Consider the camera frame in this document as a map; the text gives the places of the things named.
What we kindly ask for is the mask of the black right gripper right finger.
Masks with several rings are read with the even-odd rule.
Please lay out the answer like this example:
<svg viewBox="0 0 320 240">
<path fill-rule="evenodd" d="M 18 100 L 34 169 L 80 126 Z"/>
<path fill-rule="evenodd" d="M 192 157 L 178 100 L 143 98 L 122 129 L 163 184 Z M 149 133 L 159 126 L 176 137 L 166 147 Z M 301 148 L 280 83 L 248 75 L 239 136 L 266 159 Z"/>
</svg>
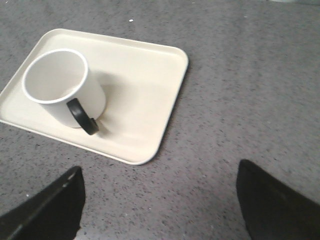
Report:
<svg viewBox="0 0 320 240">
<path fill-rule="evenodd" d="M 236 192 L 251 239 L 320 238 L 320 205 L 248 159 L 239 162 Z"/>
</svg>

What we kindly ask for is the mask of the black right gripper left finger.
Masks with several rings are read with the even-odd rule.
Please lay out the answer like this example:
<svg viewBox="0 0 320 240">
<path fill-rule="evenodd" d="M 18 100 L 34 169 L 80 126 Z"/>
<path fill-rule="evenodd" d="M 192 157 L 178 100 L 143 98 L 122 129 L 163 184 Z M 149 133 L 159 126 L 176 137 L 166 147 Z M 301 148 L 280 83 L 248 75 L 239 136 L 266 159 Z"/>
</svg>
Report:
<svg viewBox="0 0 320 240">
<path fill-rule="evenodd" d="M 80 166 L 73 166 L 26 202 L 0 217 L 2 240 L 73 240 L 86 201 Z"/>
</svg>

